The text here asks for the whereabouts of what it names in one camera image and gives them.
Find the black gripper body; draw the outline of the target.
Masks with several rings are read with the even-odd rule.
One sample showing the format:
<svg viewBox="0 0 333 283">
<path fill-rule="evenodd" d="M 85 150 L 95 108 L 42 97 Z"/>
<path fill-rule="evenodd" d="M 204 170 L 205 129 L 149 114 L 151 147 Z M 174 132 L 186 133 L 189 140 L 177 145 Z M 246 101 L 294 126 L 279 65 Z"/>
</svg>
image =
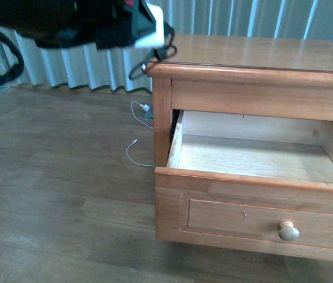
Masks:
<svg viewBox="0 0 333 283">
<path fill-rule="evenodd" d="M 134 1 L 0 1 L 0 27 L 40 48 L 130 47 Z"/>
</svg>

